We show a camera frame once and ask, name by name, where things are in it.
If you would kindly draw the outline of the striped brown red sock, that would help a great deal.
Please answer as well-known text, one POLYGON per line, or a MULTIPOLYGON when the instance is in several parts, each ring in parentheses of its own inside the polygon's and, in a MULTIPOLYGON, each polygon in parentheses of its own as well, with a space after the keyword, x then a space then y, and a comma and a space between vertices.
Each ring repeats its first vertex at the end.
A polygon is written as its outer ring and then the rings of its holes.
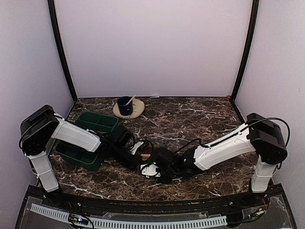
POLYGON ((141 156, 141 158, 142 158, 142 161, 148 160, 149 157, 151 156, 152 152, 153 152, 153 148, 152 148, 152 147, 147 147, 147 148, 145 148, 145 149, 141 152, 141 154, 140 154, 140 156, 141 156))

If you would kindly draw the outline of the green plastic divided tray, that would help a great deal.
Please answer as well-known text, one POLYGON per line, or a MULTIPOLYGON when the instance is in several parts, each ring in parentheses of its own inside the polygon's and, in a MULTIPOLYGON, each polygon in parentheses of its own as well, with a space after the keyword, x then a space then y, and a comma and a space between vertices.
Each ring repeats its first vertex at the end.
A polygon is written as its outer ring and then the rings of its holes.
MULTIPOLYGON (((119 119, 115 116, 83 112, 74 122, 75 125, 94 132, 111 132, 118 125, 119 119)), ((102 156, 98 153, 88 152, 81 147, 60 141, 55 151, 65 161, 85 168, 89 171, 97 171, 101 166, 102 156)))

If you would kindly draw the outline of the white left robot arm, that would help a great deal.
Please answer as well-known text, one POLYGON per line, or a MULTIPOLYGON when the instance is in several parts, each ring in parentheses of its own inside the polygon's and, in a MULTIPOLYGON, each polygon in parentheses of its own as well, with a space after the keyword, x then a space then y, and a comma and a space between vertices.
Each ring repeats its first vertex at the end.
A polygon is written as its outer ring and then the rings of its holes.
POLYGON ((49 201, 57 208, 67 204, 67 197, 59 191, 60 185, 46 152, 50 139, 74 145, 88 153, 110 154, 130 169, 136 169, 145 162, 143 150, 150 144, 142 141, 128 146, 128 142, 135 138, 130 130, 119 125, 115 116, 84 112, 73 123, 56 113, 50 105, 26 118, 20 125, 20 133, 19 148, 30 160, 43 189, 49 193, 49 201))

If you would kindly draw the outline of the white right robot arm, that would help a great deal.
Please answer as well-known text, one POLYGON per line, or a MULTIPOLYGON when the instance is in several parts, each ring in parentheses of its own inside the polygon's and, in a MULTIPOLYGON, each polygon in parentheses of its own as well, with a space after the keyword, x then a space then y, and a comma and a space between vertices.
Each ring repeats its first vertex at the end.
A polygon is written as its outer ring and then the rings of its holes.
POLYGON ((183 155, 164 147, 157 148, 141 165, 140 172, 143 176, 158 178, 161 183, 169 183, 176 177, 190 178, 231 158, 256 152, 258 161, 250 180, 250 191, 243 197, 243 203, 253 207, 267 191, 275 170, 288 156, 290 138, 283 137, 276 120, 285 123, 281 118, 251 113, 247 121, 231 133, 208 144, 200 143, 183 155))

